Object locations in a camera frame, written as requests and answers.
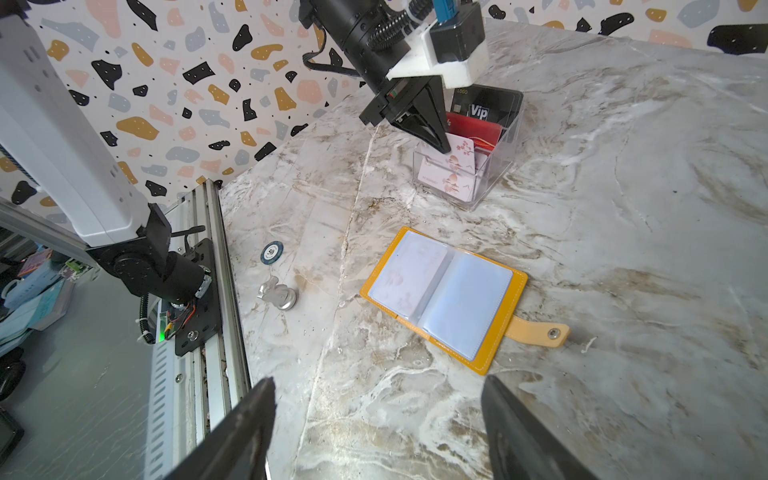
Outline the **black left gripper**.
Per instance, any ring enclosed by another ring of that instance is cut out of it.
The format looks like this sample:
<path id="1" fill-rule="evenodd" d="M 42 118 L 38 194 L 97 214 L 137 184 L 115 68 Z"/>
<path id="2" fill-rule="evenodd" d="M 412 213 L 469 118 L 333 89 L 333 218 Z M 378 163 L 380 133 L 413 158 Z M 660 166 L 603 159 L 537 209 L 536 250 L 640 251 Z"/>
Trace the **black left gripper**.
<path id="1" fill-rule="evenodd" d="M 431 1 L 410 1 L 400 11 L 382 1 L 301 1 L 298 19 L 306 28 L 323 30 L 375 94 L 360 114 L 363 123 L 376 126 L 386 120 L 438 152 L 448 153 L 441 78 L 386 78 L 407 52 L 404 36 L 432 10 Z"/>

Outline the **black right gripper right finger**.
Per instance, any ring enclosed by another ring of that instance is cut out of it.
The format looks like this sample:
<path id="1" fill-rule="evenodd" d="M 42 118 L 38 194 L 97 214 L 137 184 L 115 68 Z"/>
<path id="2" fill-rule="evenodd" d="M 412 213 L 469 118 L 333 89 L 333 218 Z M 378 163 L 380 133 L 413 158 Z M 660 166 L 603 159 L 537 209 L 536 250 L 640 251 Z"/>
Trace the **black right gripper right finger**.
<path id="1" fill-rule="evenodd" d="M 495 375 L 485 378 L 481 411 L 495 479 L 596 479 Z"/>

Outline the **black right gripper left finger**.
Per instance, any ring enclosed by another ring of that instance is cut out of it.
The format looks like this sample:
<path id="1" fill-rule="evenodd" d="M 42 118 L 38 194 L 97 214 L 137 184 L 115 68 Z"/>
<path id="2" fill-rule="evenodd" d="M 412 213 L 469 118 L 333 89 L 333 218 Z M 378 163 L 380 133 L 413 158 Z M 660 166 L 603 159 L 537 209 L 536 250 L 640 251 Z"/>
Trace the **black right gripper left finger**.
<path id="1" fill-rule="evenodd" d="M 275 392 L 273 378 L 261 379 L 168 477 L 265 479 L 276 419 Z"/>

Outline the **black VIP card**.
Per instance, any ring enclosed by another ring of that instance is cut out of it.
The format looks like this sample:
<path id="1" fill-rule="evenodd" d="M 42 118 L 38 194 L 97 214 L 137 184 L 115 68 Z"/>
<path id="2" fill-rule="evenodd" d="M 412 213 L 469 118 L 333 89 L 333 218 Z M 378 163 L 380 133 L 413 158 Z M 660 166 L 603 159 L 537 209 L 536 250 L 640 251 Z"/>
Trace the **black VIP card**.
<path id="1" fill-rule="evenodd" d="M 450 112 L 508 129 L 522 111 L 523 100 L 524 94 L 517 90 L 471 85 L 454 90 Z"/>

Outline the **yellow leather card holder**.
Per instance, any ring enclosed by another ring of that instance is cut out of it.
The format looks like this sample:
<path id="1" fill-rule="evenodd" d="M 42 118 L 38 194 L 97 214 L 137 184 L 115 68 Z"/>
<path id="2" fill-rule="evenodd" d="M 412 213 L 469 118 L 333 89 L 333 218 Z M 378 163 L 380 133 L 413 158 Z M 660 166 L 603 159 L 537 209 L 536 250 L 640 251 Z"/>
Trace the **yellow leather card holder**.
<path id="1" fill-rule="evenodd" d="M 388 246 L 360 295 L 473 372 L 485 375 L 504 338 L 545 348 L 571 328 L 515 315 L 528 276 L 409 227 Z"/>

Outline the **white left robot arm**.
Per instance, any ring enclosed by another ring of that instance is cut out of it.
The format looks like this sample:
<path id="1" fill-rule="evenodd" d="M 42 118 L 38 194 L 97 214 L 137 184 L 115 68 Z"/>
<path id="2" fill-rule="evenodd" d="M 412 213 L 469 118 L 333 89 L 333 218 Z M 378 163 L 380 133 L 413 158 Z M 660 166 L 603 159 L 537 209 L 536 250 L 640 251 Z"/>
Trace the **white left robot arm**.
<path id="1" fill-rule="evenodd" d="M 60 204 L 87 256 L 137 296 L 194 303 L 215 279 L 206 267 L 170 249 L 171 227 L 120 173 L 85 116 L 65 97 L 63 83 L 26 21 L 26 1 L 1 5 L 1 149 Z M 434 146 L 450 149 L 435 69 L 397 78 L 405 41 L 431 11 L 416 1 L 388 12 L 379 1 L 303 1 L 298 18 L 342 41 L 354 72 L 375 91 L 362 119 L 383 120 Z"/>

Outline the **clear acrylic card stand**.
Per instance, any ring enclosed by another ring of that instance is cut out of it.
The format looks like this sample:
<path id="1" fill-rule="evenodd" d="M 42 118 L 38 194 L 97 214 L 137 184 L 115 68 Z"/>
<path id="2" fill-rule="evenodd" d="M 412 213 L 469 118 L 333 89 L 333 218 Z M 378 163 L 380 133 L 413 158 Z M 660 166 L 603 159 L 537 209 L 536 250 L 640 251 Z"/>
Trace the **clear acrylic card stand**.
<path id="1" fill-rule="evenodd" d="M 512 166 L 524 108 L 518 90 L 485 85 L 454 90 L 446 112 L 450 151 L 419 144 L 412 180 L 462 210 L 474 210 Z"/>

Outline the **red card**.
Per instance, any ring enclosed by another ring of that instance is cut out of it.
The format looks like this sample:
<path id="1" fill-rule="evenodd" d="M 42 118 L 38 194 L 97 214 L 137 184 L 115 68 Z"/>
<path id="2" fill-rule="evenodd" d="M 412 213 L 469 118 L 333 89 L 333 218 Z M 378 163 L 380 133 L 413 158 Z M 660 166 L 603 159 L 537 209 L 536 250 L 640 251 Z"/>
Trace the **red card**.
<path id="1" fill-rule="evenodd" d="M 449 133 L 470 139 L 484 151 L 493 151 L 502 136 L 502 126 L 496 123 L 452 112 L 446 113 L 446 119 Z"/>

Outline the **teal round token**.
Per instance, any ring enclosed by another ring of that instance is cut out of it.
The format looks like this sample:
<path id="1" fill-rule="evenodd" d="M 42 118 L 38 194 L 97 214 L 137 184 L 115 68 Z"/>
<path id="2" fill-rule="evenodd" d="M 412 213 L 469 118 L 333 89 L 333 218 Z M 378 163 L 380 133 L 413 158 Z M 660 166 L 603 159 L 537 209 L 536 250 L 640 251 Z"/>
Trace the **teal round token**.
<path id="1" fill-rule="evenodd" d="M 278 261 L 284 251 L 284 245 L 280 241 L 271 241 L 268 243 L 260 253 L 260 261 L 264 265 L 272 265 Z"/>

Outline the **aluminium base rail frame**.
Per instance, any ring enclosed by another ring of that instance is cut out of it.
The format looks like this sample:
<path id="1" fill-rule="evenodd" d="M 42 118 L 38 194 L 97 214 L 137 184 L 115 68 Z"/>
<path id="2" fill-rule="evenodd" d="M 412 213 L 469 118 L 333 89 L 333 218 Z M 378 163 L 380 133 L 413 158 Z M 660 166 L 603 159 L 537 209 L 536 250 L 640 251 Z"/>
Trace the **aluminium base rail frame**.
<path id="1" fill-rule="evenodd" d="M 152 347 L 146 479 L 168 476 L 251 387 L 219 193 L 207 180 L 167 214 L 172 250 L 210 270 L 212 283 L 181 331 Z"/>

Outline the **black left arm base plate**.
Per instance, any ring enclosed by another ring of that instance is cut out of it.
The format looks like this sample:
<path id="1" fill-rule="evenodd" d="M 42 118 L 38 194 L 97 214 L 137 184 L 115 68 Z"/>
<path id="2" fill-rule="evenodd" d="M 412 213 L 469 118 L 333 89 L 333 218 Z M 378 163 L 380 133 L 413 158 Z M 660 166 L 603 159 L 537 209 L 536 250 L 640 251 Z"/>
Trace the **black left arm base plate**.
<path id="1" fill-rule="evenodd" d="M 186 304 L 172 304 L 165 300 L 157 304 L 156 343 L 164 345 L 169 342 L 177 357 L 202 347 L 221 332 L 222 313 L 215 253 L 214 243 L 210 239 L 203 239 L 188 254 L 211 279 L 201 298 L 194 297 Z"/>

